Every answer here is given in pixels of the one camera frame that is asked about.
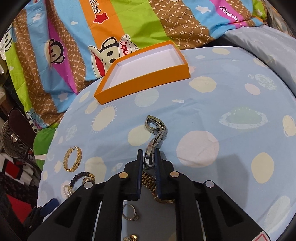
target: brown patterned stripe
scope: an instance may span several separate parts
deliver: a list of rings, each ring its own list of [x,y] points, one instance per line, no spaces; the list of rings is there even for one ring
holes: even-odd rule
[[[17,36],[16,52],[22,65],[32,106],[44,122],[51,125],[57,122],[63,114],[57,112],[51,95],[45,93],[43,89],[30,41],[26,10],[23,9],[19,13],[13,21],[13,27]]]
[[[60,20],[57,10],[54,5],[54,0],[45,0],[47,17],[50,19],[52,25],[57,31],[59,37],[63,41],[70,63],[70,68],[72,70],[73,78],[76,83],[77,91],[80,92],[88,84],[85,83],[86,68],[82,56],[79,52],[78,46],[72,36],[69,34],[68,30],[65,28],[64,24]]]
[[[256,26],[255,22],[251,19],[247,20],[246,23],[248,24],[248,27],[254,27]]]
[[[166,35],[179,49],[198,48],[214,40],[209,30],[200,24],[181,0],[149,0],[149,3]]]
[[[226,0],[226,2],[232,6],[232,8],[242,15],[244,19],[249,19],[252,17],[252,13],[242,4],[240,0]]]
[[[264,7],[264,10],[265,10],[265,14],[266,14],[266,18],[264,20],[267,19],[267,7],[266,7],[266,3],[264,0],[261,0],[262,4],[263,4],[263,7]]]

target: orange box lid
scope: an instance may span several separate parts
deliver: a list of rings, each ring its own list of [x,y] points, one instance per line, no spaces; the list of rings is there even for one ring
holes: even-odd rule
[[[188,63],[172,41],[155,44],[113,62],[94,97],[100,104],[190,78]]]

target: bed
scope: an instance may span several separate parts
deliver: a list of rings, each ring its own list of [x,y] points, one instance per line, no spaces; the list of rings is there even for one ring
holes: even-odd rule
[[[270,68],[241,48],[205,47],[182,54],[190,79],[105,105],[93,97],[99,80],[78,94],[48,151],[38,205],[53,197],[63,202],[62,187],[76,172],[92,172],[100,183],[122,171],[152,138],[143,124],[153,115],[168,128],[160,148],[163,158],[191,180],[216,182],[277,240],[296,211],[296,150],[291,148],[296,144],[295,97]],[[73,146],[82,149],[83,157],[77,171],[69,173],[63,158]],[[75,158],[70,156],[69,165]],[[141,240],[169,240],[174,235],[173,207],[148,204],[154,208],[151,214],[146,204],[142,198],[134,203],[141,218],[123,220],[122,236],[135,232]],[[153,233],[144,228],[151,220]]]

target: colorful striped blanket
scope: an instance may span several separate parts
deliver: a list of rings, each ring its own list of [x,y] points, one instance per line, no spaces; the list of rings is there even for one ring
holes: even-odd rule
[[[59,123],[77,93],[115,59],[167,40],[181,50],[197,48],[229,29],[263,24],[253,1],[32,0],[4,39],[32,127]]]

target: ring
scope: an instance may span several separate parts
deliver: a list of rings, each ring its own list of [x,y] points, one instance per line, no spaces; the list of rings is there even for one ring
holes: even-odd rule
[[[137,241],[137,240],[138,240],[138,237],[134,234],[123,238],[123,241]]]
[[[76,160],[74,162],[74,165],[69,169],[68,168],[68,159],[69,159],[69,156],[71,155],[71,153],[75,150],[73,147],[70,147],[68,149],[68,151],[66,152],[65,154],[65,157],[64,157],[64,169],[68,172],[74,172],[76,171],[76,169],[78,168],[80,162],[81,162],[81,159],[82,159],[82,151],[79,147],[77,146],[74,146],[77,150],[77,157],[76,157]]]
[[[133,208],[133,216],[131,218],[128,218],[124,215],[124,213],[122,212],[122,217],[125,219],[125,220],[128,220],[128,221],[137,221],[139,219],[139,215],[137,215],[137,211],[135,209],[135,207],[132,205],[132,204],[124,204],[123,205],[123,208],[122,210],[124,209],[124,207],[128,205],[128,206],[131,206]]]

